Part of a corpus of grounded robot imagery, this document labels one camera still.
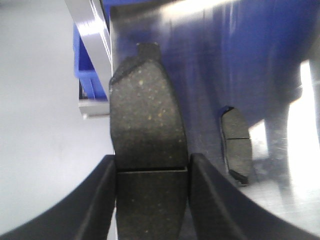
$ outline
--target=metal plate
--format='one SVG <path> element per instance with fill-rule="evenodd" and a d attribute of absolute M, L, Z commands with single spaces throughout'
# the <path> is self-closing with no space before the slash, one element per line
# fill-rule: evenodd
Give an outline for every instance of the metal plate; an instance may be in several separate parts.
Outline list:
<path fill-rule="evenodd" d="M 190 153 L 231 182 L 220 117 L 240 110 L 253 171 L 239 188 L 280 218 L 320 235 L 319 33 L 316 0 L 153 2 L 111 9 L 113 69 L 157 42 L 176 90 Z"/>

